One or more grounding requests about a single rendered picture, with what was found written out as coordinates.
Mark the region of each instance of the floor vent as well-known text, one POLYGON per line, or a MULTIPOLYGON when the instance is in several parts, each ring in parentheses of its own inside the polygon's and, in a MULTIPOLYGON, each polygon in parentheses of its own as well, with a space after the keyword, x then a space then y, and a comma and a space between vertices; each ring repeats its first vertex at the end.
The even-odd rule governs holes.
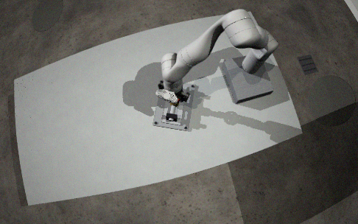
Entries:
POLYGON ((313 62, 311 55, 298 57, 298 61, 300 62, 300 65, 302 66, 304 74, 311 74, 314 72, 318 72, 318 69, 316 68, 315 63, 313 62))

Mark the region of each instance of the gray mounting plate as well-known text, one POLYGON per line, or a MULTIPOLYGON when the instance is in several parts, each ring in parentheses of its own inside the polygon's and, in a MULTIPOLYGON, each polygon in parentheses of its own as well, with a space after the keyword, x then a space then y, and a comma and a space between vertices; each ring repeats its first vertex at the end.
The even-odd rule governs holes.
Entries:
POLYGON ((239 67, 244 58, 232 58, 220 64, 231 99, 236 104, 273 92, 273 85, 265 66, 262 65, 255 74, 249 74, 239 67))
POLYGON ((158 103, 154 113, 153 125, 188 131, 190 117, 192 115, 194 92, 196 89, 197 86, 190 85, 184 90, 185 92, 189 93, 189 98, 186 102, 180 102, 179 106, 176 107, 175 113, 178 115, 178 120, 176 122, 166 120, 166 113, 170 112, 171 105, 164 99, 158 98, 158 103))

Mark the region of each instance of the brown floor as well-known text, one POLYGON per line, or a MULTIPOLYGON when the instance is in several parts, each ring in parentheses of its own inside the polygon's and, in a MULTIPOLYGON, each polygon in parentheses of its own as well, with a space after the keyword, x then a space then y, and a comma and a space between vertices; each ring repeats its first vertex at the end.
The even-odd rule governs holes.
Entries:
MULTIPOLYGON (((329 127, 314 121, 307 101, 312 84, 328 75, 344 79, 358 98, 358 23, 343 0, 65 0, 45 32, 32 25, 39 2, 0 1, 0 223, 299 223, 357 191, 358 110, 329 127), (280 43, 274 55, 303 135, 171 181, 26 206, 12 134, 15 78, 126 35, 239 8, 280 43), (319 72, 303 74, 303 55, 312 55, 319 72)), ((358 222, 357 213, 349 214, 347 223, 358 222)))

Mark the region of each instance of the robotic manipulator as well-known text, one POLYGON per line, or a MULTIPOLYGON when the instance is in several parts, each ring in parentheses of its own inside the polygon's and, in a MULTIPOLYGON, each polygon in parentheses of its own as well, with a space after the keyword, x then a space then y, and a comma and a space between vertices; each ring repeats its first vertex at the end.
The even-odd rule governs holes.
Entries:
POLYGON ((178 53, 165 54, 161 59, 163 81, 156 95, 171 105, 185 102, 189 95, 183 92, 183 78, 193 66, 204 61, 214 48, 222 32, 236 48, 251 48, 240 67, 254 74, 277 49, 275 38, 257 25, 246 10, 234 10, 209 27, 198 39, 178 53))

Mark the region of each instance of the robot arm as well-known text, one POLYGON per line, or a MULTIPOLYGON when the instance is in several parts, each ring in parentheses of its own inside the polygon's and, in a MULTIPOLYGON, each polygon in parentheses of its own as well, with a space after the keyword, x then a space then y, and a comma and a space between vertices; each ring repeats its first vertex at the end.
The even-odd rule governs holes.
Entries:
POLYGON ((251 48, 242 62, 242 68, 251 74, 255 73, 278 47, 275 38, 256 24, 246 10, 234 10, 221 17, 198 39, 178 53, 169 53, 162 57, 164 88, 175 93, 182 91, 185 75, 210 55, 218 37, 224 31, 236 48, 251 48))

